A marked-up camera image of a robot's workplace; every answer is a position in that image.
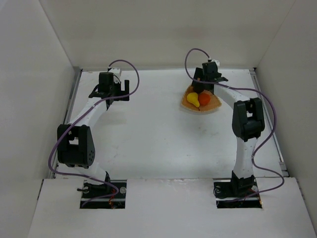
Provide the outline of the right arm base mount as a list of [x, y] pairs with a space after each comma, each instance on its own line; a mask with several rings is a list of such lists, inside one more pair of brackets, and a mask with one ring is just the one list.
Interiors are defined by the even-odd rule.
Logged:
[[217, 208], [262, 208], [260, 196], [258, 194], [251, 196], [251, 194], [259, 191], [256, 180], [251, 185], [247, 185], [238, 191], [233, 190], [230, 180], [215, 180], [213, 184], [213, 194], [216, 198]]

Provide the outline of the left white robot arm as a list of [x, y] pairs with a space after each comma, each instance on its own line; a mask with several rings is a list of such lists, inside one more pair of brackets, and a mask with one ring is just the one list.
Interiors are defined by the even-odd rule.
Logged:
[[74, 122], [80, 120], [59, 143], [58, 162], [82, 175], [108, 183], [109, 174], [96, 162], [92, 128], [114, 101], [129, 101], [129, 80], [124, 81], [124, 89], [121, 89], [120, 77], [119, 68], [109, 68], [99, 73], [98, 84], [89, 94], [85, 107], [68, 124], [57, 128], [57, 137], [60, 138]]

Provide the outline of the fake yellow pear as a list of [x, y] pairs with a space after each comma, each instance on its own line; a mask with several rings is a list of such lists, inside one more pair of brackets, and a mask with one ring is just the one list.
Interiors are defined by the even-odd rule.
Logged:
[[200, 109], [199, 95], [196, 92], [189, 93], [186, 96], [186, 100], [188, 103], [193, 105], [196, 109]]

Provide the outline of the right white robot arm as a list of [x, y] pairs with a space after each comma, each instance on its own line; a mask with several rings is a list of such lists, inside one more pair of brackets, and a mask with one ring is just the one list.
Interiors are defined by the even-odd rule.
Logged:
[[215, 182], [216, 198], [237, 198], [248, 194], [256, 185], [252, 154], [265, 128], [262, 100], [258, 97], [249, 98], [240, 92], [221, 86], [227, 81], [218, 72], [217, 63], [208, 60], [201, 68], [195, 69], [192, 86], [195, 92], [207, 90], [221, 98], [233, 110], [232, 130], [237, 139], [237, 152], [234, 168], [229, 182]]

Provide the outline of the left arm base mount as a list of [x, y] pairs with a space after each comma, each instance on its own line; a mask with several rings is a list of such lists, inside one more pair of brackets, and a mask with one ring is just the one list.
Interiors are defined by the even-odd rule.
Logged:
[[84, 182], [77, 191], [81, 193], [80, 209], [124, 209], [127, 193], [127, 180], [112, 180], [119, 192], [105, 184]]

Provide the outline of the fake orange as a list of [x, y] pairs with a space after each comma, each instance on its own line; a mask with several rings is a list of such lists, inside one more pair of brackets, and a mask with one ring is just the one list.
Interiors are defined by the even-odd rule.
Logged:
[[200, 103], [200, 106], [202, 106], [202, 107], [208, 105], [210, 100], [211, 100], [211, 96], [207, 93], [200, 93], [198, 95], [198, 101]]

